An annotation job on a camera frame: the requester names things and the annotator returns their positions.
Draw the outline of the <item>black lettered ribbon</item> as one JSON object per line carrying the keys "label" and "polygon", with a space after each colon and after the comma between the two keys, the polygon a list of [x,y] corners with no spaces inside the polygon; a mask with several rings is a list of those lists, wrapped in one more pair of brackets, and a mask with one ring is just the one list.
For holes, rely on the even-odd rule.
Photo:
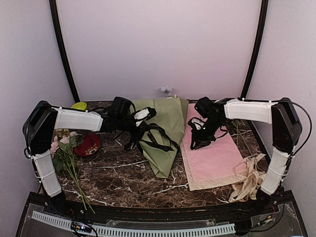
{"label": "black lettered ribbon", "polygon": [[[159,144],[151,130],[158,131],[161,137],[169,141],[169,146]],[[150,147],[160,149],[164,152],[174,151],[172,147],[174,147],[177,151],[180,151],[179,145],[175,141],[173,141],[166,134],[165,130],[156,123],[146,124],[145,122],[142,122],[141,125],[138,127],[135,125],[130,126],[127,132],[130,134],[130,140],[124,146],[124,149],[126,151],[132,150],[135,146],[137,146],[139,150],[142,150],[139,143],[140,141],[145,142]]]}

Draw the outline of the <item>peach green wrapping paper sheet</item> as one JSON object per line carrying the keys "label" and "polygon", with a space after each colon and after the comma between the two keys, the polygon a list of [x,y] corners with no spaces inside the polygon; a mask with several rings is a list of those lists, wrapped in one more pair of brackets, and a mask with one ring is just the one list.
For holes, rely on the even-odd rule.
{"label": "peach green wrapping paper sheet", "polygon": [[[145,99],[133,101],[137,110],[146,107],[154,108],[157,114],[146,121],[146,124],[156,123],[162,127],[166,134],[179,146],[185,133],[189,101],[179,98]],[[157,142],[169,146],[169,141],[161,137],[158,131],[151,130]],[[140,141],[143,156],[149,161],[151,168],[158,178],[168,178],[178,151],[164,152],[160,149],[150,147]]]}

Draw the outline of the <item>blue flower stem bunch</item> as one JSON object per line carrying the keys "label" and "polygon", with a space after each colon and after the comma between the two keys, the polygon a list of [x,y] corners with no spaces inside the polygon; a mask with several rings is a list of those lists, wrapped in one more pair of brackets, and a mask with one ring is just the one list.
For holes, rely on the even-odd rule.
{"label": "blue flower stem bunch", "polygon": [[172,96],[173,89],[167,85],[167,86],[161,87],[160,91],[163,95],[170,97]]}

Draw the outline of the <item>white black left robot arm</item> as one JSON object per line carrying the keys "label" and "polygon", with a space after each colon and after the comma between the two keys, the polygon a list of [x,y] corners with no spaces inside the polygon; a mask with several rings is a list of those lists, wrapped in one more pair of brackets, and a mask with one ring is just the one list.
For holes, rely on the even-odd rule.
{"label": "white black left robot arm", "polygon": [[53,106],[47,101],[40,101],[23,125],[25,156],[32,159],[44,190],[52,198],[50,207],[59,215],[66,215],[70,211],[69,203],[58,196],[62,188],[51,158],[51,144],[56,130],[128,132],[130,141],[124,148],[130,150],[142,138],[142,122],[155,114],[150,107],[137,110],[131,101],[121,97],[115,98],[109,107],[91,110]]}

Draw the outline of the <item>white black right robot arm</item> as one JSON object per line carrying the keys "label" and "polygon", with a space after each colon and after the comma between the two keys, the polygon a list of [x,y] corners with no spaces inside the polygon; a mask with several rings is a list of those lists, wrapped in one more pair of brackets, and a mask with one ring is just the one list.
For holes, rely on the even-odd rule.
{"label": "white black right robot arm", "polygon": [[295,108],[294,102],[287,97],[271,101],[244,98],[213,101],[203,97],[194,106],[201,117],[188,121],[192,133],[190,148],[197,150],[209,146],[217,140],[217,130],[235,119],[271,125],[273,154],[261,190],[272,195],[286,175],[302,134],[302,124]]}

